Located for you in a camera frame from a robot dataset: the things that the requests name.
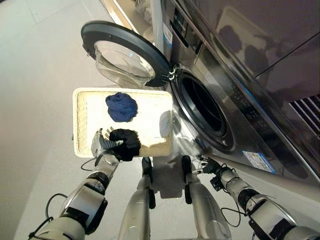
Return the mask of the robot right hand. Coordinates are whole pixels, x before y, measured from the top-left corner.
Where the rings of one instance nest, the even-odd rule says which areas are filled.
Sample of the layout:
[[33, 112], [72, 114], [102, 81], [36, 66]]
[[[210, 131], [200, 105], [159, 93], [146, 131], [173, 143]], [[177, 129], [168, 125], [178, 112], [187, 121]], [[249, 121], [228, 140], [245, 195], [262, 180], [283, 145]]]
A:
[[198, 159], [200, 160], [201, 167], [192, 170], [193, 174], [216, 174], [221, 168], [221, 165], [216, 160], [207, 155], [199, 155]]

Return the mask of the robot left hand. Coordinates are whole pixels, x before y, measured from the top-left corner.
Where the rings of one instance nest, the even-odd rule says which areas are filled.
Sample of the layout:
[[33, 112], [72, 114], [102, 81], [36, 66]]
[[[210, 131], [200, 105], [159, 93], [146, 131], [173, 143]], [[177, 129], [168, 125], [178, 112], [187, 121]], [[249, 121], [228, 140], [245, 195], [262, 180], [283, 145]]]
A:
[[104, 155], [116, 156], [117, 154], [114, 149], [123, 143], [123, 140], [112, 141], [106, 139], [103, 135], [103, 129], [99, 128], [92, 139], [91, 153], [97, 160], [102, 158]]

